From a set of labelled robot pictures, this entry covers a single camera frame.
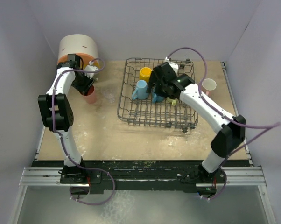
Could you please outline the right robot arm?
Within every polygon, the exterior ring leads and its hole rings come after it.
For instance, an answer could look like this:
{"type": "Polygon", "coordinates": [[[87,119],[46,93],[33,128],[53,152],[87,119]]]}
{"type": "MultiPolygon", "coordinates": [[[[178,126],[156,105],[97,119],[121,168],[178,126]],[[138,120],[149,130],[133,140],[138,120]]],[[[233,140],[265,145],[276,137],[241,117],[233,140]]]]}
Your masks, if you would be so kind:
{"type": "Polygon", "coordinates": [[[163,62],[151,71],[148,89],[155,89],[158,96],[178,99],[193,108],[211,126],[215,138],[211,142],[211,152],[198,167],[199,179],[210,182],[227,158],[245,139],[243,116],[234,116],[225,111],[203,92],[187,74],[177,75],[178,65],[163,62]]]}

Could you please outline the light blue mug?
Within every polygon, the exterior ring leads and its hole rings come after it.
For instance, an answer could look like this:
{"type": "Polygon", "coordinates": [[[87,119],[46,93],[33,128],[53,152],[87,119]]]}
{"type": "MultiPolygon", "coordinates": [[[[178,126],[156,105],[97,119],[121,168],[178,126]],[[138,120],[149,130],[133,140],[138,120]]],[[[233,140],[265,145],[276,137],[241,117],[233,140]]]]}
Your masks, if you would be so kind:
{"type": "Polygon", "coordinates": [[[148,98],[149,94],[147,93],[148,84],[144,80],[139,80],[136,83],[135,90],[132,94],[132,100],[140,99],[145,100],[148,98]]]}

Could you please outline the light green mug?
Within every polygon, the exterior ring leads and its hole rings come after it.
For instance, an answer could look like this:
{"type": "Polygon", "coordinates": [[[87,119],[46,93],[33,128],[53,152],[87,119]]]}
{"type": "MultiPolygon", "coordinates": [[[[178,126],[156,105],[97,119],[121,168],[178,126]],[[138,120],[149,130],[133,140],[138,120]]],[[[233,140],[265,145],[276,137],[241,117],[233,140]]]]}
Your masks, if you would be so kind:
{"type": "Polygon", "coordinates": [[[166,101],[169,102],[172,106],[176,105],[176,99],[166,98],[166,101]]]}

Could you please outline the salmon pink tumbler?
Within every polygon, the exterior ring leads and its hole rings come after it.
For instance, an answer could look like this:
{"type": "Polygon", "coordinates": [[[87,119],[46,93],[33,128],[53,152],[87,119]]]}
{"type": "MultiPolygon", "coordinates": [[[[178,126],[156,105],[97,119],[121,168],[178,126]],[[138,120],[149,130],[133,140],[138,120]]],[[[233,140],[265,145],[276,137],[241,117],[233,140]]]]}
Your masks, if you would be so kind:
{"type": "Polygon", "coordinates": [[[89,104],[93,104],[96,102],[97,97],[96,97],[95,87],[93,85],[90,87],[87,94],[83,95],[83,98],[89,104]]]}

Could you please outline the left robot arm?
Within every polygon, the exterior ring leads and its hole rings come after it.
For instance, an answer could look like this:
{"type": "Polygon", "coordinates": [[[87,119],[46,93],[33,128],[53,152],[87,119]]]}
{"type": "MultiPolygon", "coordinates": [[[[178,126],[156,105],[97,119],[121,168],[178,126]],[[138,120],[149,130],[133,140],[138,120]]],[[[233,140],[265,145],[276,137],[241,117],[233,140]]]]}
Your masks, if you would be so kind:
{"type": "Polygon", "coordinates": [[[51,88],[37,100],[42,122],[57,138],[63,152],[61,183],[84,183],[88,176],[72,133],[74,115],[67,98],[70,87],[86,96],[94,83],[83,71],[83,65],[81,56],[68,54],[64,62],[58,63],[51,88]]]}

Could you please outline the pink faceted mug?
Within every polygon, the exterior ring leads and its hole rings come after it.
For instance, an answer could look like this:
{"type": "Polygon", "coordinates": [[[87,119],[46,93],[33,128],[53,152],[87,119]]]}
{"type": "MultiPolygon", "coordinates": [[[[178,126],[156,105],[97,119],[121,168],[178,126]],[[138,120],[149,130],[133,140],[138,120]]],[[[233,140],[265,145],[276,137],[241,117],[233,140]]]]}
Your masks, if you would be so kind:
{"type": "Polygon", "coordinates": [[[211,78],[206,78],[202,82],[202,91],[206,96],[211,96],[212,92],[216,89],[217,83],[211,79],[211,78]]]}

